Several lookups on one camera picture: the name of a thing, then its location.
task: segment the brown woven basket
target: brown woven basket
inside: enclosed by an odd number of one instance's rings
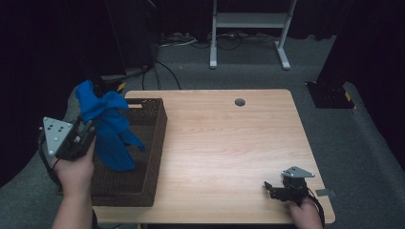
[[[149,207],[155,200],[167,123],[163,100],[132,98],[127,102],[139,105],[122,114],[130,122],[130,131],[143,142],[146,150],[141,152],[136,146],[127,147],[136,163],[136,169],[128,172],[112,171],[96,157],[92,181],[94,206]]]

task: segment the forearm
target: forearm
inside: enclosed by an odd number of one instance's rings
[[[92,219],[90,192],[77,196],[65,196],[53,222],[53,229],[91,229]]]

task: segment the human hand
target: human hand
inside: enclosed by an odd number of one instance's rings
[[[322,229],[321,219],[315,203],[309,198],[303,198],[301,206],[295,202],[289,204],[292,220],[299,229]]]
[[[86,155],[76,161],[53,159],[54,171],[63,187],[63,196],[87,195],[90,192],[94,173],[93,154],[96,138],[91,143]]]

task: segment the blue cloth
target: blue cloth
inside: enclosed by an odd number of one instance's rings
[[[93,120],[96,127],[95,153],[110,169],[127,171],[135,168],[135,162],[125,145],[136,145],[145,150],[143,143],[128,130],[129,121],[119,110],[128,110],[128,103],[116,92],[108,92],[98,98],[93,92],[92,81],[87,80],[77,88],[75,95],[80,103],[84,123]]]

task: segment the blue towel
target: blue towel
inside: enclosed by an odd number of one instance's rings
[[[84,123],[93,120],[96,127],[95,153],[110,169],[127,171],[135,168],[135,162],[125,145],[136,145],[145,150],[143,143],[128,130],[129,121],[118,110],[128,110],[128,103],[116,92],[108,92],[98,98],[93,92],[92,81],[87,80],[77,88],[75,95],[80,103]]]

